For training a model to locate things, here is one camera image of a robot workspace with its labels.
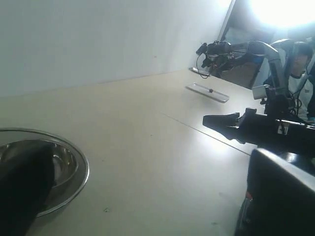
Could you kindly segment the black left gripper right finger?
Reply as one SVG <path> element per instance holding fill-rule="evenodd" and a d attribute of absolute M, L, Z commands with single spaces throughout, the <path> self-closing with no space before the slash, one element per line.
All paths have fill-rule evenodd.
<path fill-rule="evenodd" d="M 313 236 L 315 160 L 257 148 L 248 166 L 237 236 Z"/>

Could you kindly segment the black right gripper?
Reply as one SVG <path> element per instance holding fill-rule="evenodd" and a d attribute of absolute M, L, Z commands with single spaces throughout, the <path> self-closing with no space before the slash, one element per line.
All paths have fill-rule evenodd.
<path fill-rule="evenodd" d="M 315 127 L 298 122 L 298 117 L 289 114 L 259 114 L 247 108 L 243 115 L 205 115 L 203 126 L 214 127 L 214 131 L 228 140 L 250 143 L 268 150 L 283 150 L 298 154 L 315 152 Z"/>

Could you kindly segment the silver background robot arm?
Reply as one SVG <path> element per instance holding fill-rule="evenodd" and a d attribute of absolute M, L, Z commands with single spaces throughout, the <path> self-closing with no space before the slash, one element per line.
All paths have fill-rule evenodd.
<path fill-rule="evenodd" d="M 203 44 L 207 57 L 234 51 L 268 59 L 267 105 L 247 89 L 212 78 L 230 92 L 217 103 L 185 89 L 188 71 L 60 88 L 0 100 L 1 162 L 35 149 L 39 160 L 63 155 L 75 173 L 32 236 L 312 236 L 315 178 L 278 151 L 315 154 L 315 129 L 291 119 L 295 97 L 279 53 L 258 41 Z"/>

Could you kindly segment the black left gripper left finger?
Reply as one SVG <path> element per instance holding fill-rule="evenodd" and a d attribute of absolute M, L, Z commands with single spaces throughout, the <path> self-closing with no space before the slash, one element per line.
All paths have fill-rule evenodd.
<path fill-rule="evenodd" d="M 55 182 L 52 148 L 34 145 L 0 165 L 0 234 L 24 236 Z"/>

